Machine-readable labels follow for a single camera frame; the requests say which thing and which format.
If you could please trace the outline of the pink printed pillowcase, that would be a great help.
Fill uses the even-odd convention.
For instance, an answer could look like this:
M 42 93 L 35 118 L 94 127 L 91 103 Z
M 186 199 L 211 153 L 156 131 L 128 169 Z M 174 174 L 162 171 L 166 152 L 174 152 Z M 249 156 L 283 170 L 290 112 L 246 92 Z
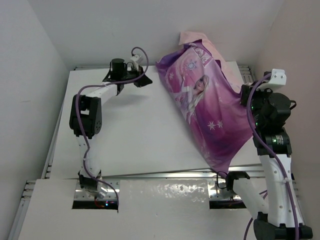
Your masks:
M 180 33 L 182 48 L 155 66 L 209 167 L 226 175 L 232 159 L 252 137 L 241 86 L 207 36 Z

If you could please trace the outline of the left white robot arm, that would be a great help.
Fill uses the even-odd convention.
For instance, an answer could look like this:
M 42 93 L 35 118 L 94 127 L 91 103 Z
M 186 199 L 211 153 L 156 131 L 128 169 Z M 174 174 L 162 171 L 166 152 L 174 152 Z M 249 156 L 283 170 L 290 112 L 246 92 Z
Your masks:
M 83 86 L 72 98 L 69 127 L 80 148 L 78 177 L 81 188 L 97 190 L 103 183 L 95 150 L 97 135 L 103 127 L 103 105 L 119 95 L 125 85 L 142 88 L 153 83 L 140 65 L 141 58 L 134 54 L 129 62 L 122 58 L 112 59 L 109 71 L 100 84 Z

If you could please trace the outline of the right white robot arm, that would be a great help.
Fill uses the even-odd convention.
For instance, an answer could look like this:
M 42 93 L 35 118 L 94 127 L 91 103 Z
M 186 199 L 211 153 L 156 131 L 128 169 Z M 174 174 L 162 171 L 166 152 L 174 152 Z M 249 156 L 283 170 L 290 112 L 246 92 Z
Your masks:
M 313 230 L 304 224 L 291 172 L 292 146 L 284 125 L 297 105 L 270 88 L 243 85 L 240 103 L 246 107 L 253 142 L 265 174 L 265 200 L 245 171 L 230 171 L 226 190 L 241 197 L 251 214 L 258 240 L 310 240 Z

